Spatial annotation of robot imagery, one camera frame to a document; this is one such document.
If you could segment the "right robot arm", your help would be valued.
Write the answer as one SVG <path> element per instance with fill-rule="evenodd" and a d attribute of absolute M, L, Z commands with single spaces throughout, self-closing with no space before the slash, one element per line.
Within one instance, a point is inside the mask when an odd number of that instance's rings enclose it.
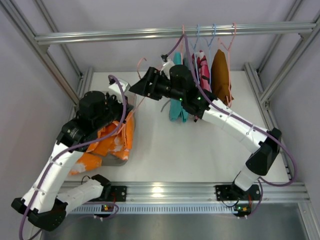
<path fill-rule="evenodd" d="M 211 123 L 230 134 L 251 153 L 230 185 L 230 194 L 240 199 L 252 185 L 269 172 L 280 152 L 279 129 L 260 129 L 230 110 L 220 99 L 194 81 L 195 73 L 184 65 L 169 68 L 168 75 L 154 67 L 130 92 L 156 101 L 166 97 L 178 100 L 187 113 Z"/>

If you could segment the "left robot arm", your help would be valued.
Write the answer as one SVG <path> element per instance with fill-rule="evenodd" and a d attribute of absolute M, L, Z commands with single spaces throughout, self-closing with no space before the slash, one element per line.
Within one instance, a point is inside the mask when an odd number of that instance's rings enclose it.
<path fill-rule="evenodd" d="M 121 92 L 94 90 L 84 94 L 75 116 L 62 126 L 51 156 L 33 186 L 11 203 L 22 215 L 21 228 L 29 221 L 40 230 L 51 232 L 82 204 L 111 200 L 112 183 L 100 174 L 71 190 L 59 191 L 76 164 L 85 167 L 84 161 L 89 158 L 101 161 L 100 154 L 93 152 L 108 142 L 118 130 L 114 122 L 124 123 L 132 108 Z"/>

